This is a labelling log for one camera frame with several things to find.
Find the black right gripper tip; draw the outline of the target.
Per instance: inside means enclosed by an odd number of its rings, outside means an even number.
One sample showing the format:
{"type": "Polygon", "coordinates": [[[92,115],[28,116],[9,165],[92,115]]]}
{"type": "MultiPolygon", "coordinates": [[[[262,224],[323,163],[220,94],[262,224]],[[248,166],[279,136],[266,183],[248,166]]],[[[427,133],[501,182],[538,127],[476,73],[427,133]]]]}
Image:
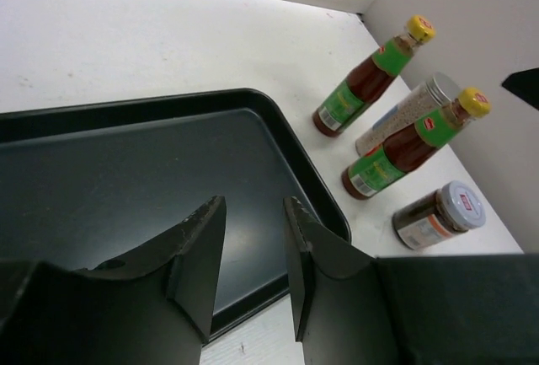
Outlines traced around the black right gripper tip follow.
{"type": "Polygon", "coordinates": [[[539,68],[511,73],[501,87],[521,99],[535,110],[539,110],[539,68]]]}

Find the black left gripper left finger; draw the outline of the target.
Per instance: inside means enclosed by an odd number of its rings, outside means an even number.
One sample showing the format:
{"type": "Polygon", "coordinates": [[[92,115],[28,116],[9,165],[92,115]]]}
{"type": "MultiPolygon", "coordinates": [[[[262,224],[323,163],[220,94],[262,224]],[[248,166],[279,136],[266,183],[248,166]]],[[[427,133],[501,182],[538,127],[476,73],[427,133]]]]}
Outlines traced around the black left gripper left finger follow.
{"type": "Polygon", "coordinates": [[[225,199],[214,196],[92,270],[3,260],[2,363],[198,363],[211,333],[226,219],[225,199]]]}

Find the sesame jar silver lid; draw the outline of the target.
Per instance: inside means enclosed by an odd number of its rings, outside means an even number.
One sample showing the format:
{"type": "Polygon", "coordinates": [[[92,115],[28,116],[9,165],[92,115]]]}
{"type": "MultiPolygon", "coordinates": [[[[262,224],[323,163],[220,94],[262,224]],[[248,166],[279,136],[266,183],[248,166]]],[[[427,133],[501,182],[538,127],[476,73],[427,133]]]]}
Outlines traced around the sesame jar silver lid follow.
{"type": "Polygon", "coordinates": [[[444,73],[433,73],[355,141],[356,152],[360,157],[367,155],[394,132],[452,102],[461,90],[461,87],[444,73]]]}

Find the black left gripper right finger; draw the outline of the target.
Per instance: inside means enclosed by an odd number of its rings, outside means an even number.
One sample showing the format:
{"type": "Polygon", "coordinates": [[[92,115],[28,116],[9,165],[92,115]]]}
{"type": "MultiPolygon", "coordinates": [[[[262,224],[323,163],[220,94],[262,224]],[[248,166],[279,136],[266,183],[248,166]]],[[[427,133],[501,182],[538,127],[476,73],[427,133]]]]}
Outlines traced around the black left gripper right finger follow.
{"type": "Polygon", "coordinates": [[[323,226],[295,197],[283,201],[296,341],[306,364],[398,364],[374,260],[323,226]]]}

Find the sauce bottle yellow cap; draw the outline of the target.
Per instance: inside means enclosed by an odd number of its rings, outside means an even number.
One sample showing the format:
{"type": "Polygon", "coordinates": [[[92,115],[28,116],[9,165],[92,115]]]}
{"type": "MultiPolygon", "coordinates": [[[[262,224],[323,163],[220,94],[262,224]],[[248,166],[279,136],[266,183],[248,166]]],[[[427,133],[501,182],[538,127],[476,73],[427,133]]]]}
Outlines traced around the sauce bottle yellow cap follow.
{"type": "Polygon", "coordinates": [[[415,171],[471,121],[491,111],[488,98],[476,88],[461,91],[450,104],[418,118],[393,133],[342,172],[347,192],[366,200],[415,171]]]}
{"type": "Polygon", "coordinates": [[[370,109],[410,63],[418,49],[436,35],[423,15],[414,15],[404,31],[354,67],[312,114],[315,127],[337,137],[370,109]]]}

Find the dark jar white lid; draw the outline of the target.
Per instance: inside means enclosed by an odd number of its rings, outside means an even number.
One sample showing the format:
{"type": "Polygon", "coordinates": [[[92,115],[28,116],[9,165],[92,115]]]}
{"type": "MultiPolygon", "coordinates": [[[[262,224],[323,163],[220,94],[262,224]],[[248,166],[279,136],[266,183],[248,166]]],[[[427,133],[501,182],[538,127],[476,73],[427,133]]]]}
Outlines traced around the dark jar white lid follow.
{"type": "Polygon", "coordinates": [[[392,215],[394,233],[411,250],[424,250],[481,228],[484,206],[466,184],[453,180],[392,215]]]}

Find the black rectangular tray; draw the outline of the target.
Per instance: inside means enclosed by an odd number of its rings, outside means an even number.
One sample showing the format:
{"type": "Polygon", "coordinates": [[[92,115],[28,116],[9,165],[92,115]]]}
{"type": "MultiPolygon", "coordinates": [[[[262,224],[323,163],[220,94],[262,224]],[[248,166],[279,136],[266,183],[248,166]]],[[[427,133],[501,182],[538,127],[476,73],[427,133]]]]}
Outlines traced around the black rectangular tray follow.
{"type": "Polygon", "coordinates": [[[254,89],[1,116],[1,255],[94,268],[213,196],[227,225],[217,338],[288,292],[283,201],[350,226],[278,105],[254,89]]]}

